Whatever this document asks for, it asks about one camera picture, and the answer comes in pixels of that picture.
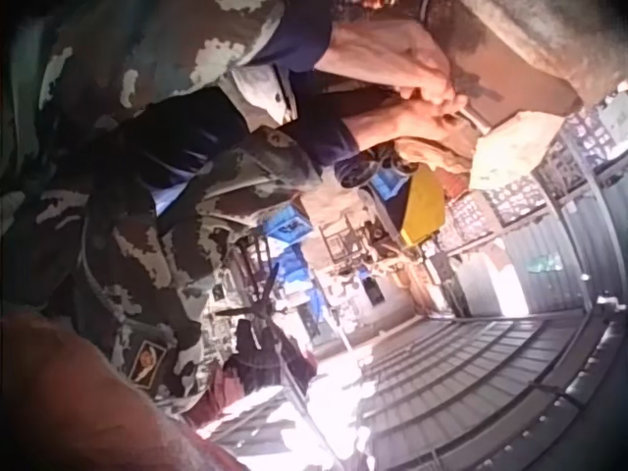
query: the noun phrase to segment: camouflage jacket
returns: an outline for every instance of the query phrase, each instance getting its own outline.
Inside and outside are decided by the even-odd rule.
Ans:
[[[90,143],[3,214],[3,303],[71,312],[78,333],[172,414],[203,393],[198,321],[211,273],[242,232],[319,176],[288,136],[260,129],[213,157],[158,218],[124,126],[93,138],[245,64],[282,11],[279,0],[95,0],[25,29],[33,37],[13,51],[10,104],[21,113],[4,116],[15,131],[3,130],[5,150],[20,164],[64,139]]]

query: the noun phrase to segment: yellow object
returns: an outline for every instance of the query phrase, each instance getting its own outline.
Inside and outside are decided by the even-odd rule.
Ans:
[[[428,238],[445,223],[445,194],[441,183],[427,165],[412,176],[405,206],[401,237],[408,245]]]

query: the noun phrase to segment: blue plastic crate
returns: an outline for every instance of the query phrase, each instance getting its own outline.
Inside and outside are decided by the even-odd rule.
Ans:
[[[309,219],[292,204],[264,223],[264,234],[288,244],[297,243],[313,231]]]
[[[408,178],[393,169],[380,169],[369,183],[383,200],[388,201],[399,193]]]

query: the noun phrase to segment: dark blue cuff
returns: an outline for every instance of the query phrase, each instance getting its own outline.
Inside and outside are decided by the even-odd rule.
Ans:
[[[293,72],[314,69],[332,38],[330,0],[286,2],[277,30],[249,65],[274,64]]]
[[[337,161],[353,157],[359,152],[355,139],[342,120],[326,117],[302,117],[281,127],[320,167],[330,167]]]

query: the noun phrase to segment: hand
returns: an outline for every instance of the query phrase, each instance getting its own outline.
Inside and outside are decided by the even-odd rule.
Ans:
[[[467,105],[464,95],[457,95],[452,101],[435,105],[428,101],[412,98],[392,107],[397,124],[398,137],[422,137],[440,141],[454,133],[460,119],[452,115]]]
[[[435,104],[453,100],[449,61],[421,25],[411,20],[337,24],[316,69],[393,86],[408,98],[415,88]]]

